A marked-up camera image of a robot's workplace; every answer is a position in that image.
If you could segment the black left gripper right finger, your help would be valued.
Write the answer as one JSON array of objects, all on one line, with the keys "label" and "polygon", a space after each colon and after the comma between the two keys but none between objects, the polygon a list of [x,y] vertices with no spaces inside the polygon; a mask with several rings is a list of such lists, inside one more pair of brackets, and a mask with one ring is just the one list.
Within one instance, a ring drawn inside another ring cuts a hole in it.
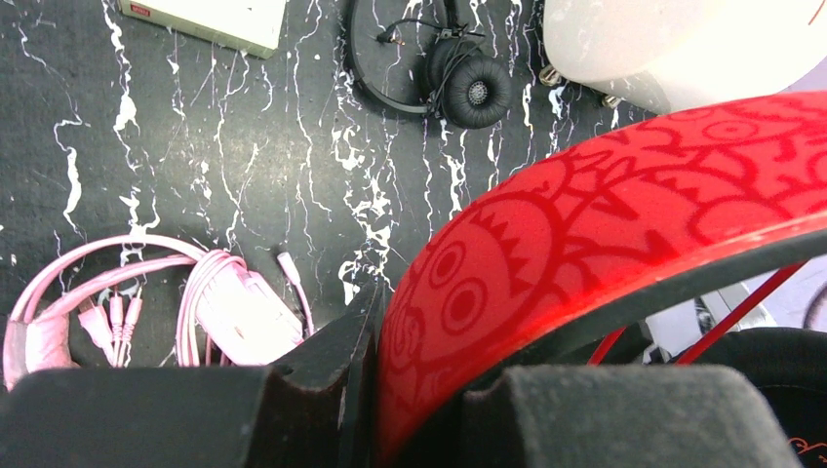
[{"label": "black left gripper right finger", "polygon": [[534,366],[465,392],[398,467],[797,467],[766,399],[720,366]]}]

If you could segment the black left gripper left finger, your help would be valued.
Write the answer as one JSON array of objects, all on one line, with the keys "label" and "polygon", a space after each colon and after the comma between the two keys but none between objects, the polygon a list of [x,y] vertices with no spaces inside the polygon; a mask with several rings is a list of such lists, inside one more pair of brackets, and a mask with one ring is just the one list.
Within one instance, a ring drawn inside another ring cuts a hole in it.
[{"label": "black left gripper left finger", "polygon": [[47,370],[1,407],[5,467],[366,467],[385,289],[264,367]]}]

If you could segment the pink over-ear headphones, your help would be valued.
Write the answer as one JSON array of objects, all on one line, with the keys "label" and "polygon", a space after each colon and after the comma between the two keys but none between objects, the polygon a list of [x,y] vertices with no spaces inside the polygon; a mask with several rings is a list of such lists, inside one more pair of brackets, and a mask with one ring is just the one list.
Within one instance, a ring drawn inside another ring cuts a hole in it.
[{"label": "pink over-ear headphones", "polygon": [[[68,267],[90,254],[117,245],[139,244],[170,250],[164,257],[105,271],[49,305],[41,300],[48,286]],[[135,328],[142,311],[142,291],[130,300],[119,294],[103,306],[98,293],[139,276],[187,266],[175,327],[173,355],[181,367],[210,365],[219,353],[222,366],[263,366],[296,349],[316,327],[292,257],[277,261],[300,304],[294,312],[245,259],[224,250],[207,251],[160,235],[120,235],[71,250],[44,267],[20,294],[8,318],[2,351],[3,382],[13,389],[24,377],[52,369],[70,369],[70,316],[115,369],[132,360]]]}]

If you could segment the red and black headphones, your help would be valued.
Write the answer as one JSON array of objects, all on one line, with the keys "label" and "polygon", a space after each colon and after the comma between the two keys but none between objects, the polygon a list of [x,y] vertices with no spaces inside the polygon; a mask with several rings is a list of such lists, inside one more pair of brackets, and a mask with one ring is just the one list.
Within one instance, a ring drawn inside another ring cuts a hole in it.
[{"label": "red and black headphones", "polygon": [[530,350],[567,354],[826,252],[826,95],[662,115],[504,180],[411,263],[378,344],[374,460],[439,459],[427,424]]}]

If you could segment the black on-ear headphones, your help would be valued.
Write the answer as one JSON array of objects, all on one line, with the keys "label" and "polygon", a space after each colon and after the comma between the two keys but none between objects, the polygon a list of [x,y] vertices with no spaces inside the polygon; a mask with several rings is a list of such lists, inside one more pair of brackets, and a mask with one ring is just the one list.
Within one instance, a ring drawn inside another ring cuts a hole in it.
[{"label": "black on-ear headphones", "polygon": [[419,102],[408,103],[381,91],[369,79],[357,52],[360,1],[351,1],[345,29],[345,51],[355,85],[363,96],[397,114],[445,119],[465,130],[484,129],[499,122],[511,107],[513,90],[507,67],[481,47],[483,33],[461,22],[455,1],[436,1],[435,19],[400,18],[384,26],[373,39],[403,46],[397,30],[409,23],[435,31],[424,56]]}]

